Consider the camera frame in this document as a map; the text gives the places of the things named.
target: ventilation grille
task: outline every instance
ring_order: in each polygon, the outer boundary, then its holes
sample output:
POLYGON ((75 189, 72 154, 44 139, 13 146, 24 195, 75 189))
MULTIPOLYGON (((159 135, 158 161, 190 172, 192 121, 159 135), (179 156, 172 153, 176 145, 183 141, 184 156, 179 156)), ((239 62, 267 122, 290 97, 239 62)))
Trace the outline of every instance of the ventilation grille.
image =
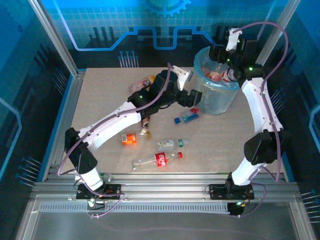
MULTIPOLYGON (((105 208, 91 210, 85 202, 42 203, 42 212, 105 212, 114 204, 105 208)), ((113 210, 115 213, 213 213, 228 214, 227 203, 133 203, 122 202, 113 210)))

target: transparent plastic bin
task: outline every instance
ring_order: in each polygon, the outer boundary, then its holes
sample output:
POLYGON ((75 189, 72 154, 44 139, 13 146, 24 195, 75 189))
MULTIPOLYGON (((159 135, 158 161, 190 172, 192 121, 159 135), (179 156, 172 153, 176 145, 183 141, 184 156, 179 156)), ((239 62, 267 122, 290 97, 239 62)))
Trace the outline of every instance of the transparent plastic bin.
POLYGON ((202 98, 197 105, 208 115, 222 114, 228 110, 235 99, 240 87, 237 82, 213 81, 205 76, 202 68, 222 74, 229 66, 212 61, 209 58, 210 47, 201 49, 194 58, 194 72, 196 74, 195 89, 202 92, 202 98))

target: clear plastic bottle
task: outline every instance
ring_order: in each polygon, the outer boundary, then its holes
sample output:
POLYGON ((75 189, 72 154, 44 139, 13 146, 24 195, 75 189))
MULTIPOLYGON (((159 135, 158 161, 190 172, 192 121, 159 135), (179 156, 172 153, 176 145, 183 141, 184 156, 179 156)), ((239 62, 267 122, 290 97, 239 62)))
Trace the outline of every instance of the clear plastic bottle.
POLYGON ((182 120, 185 124, 187 124, 192 120, 200 118, 200 116, 201 116, 200 108, 196 106, 187 111, 182 112, 180 114, 180 117, 177 117, 174 119, 174 122, 175 124, 179 124, 182 120))
POLYGON ((143 142, 144 140, 149 140, 151 138, 150 132, 143 128, 141 132, 130 132, 121 134, 122 145, 132 145, 143 142))
POLYGON ((158 141, 156 144, 157 151, 160 152, 165 152, 165 153, 171 153, 174 150, 177 150, 179 148, 185 147, 188 145, 188 140, 186 138, 182 139, 166 139, 166 140, 161 140, 158 141))
POLYGON ((163 167, 168 164, 168 162, 174 159, 182 159, 182 152, 173 152, 171 154, 160 152, 153 154, 152 156, 141 158, 132 161, 133 170, 138 170, 143 167, 148 168, 152 166, 163 167))

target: beige tabletop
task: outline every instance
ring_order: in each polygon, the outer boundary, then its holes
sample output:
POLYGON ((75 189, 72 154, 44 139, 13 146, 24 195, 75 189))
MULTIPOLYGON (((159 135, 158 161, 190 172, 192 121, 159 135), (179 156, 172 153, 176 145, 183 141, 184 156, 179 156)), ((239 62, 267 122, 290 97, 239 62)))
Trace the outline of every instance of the beige tabletop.
MULTIPOLYGON (((145 76, 156 75, 165 68, 88 68, 75 109, 72 127, 89 126, 116 110, 131 95, 129 85, 145 76)), ((195 76, 186 84, 195 83, 195 76)), ((203 115, 187 124, 176 125, 174 118, 188 108, 177 103, 151 116, 151 140, 135 146, 122 146, 120 133, 105 142, 93 155, 101 173, 132 173, 132 160, 156 153, 156 143, 163 139, 187 138, 188 146, 180 148, 182 159, 167 166, 145 168, 151 173, 228 173, 244 158, 244 143, 254 135, 254 123, 245 95, 239 91, 229 109, 220 115, 203 115)), ((137 123, 122 131, 140 131, 137 123)), ((64 170, 72 167, 68 160, 64 170)), ((276 171, 276 161, 268 168, 276 171)))

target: glass panel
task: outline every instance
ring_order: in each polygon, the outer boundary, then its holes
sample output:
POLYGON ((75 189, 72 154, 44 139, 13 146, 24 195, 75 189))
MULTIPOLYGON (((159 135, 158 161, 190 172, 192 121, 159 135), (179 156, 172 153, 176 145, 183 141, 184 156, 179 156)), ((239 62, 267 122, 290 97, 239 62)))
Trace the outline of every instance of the glass panel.
MULTIPOLYGON (((287 56, 281 69, 269 82, 270 95, 276 91, 274 107, 291 140, 286 150, 292 173, 305 198, 320 193, 320 17, 317 10, 320 1, 301 1, 292 16, 286 31, 289 38, 287 56)), ((272 66, 279 62, 284 51, 284 39, 280 38, 274 56, 268 60, 272 66)), ((319 204, 317 197, 306 199, 314 228, 320 236, 317 223, 319 204)))
MULTIPOLYGON (((276 22, 287 0, 43 0, 80 69, 193 66, 231 27, 276 22)), ((246 33, 258 35, 261 26, 246 33)), ((265 27, 261 47, 272 28, 265 27)))
POLYGON ((27 0, 0 1, 0 22, 0 229, 15 239, 70 74, 27 0))

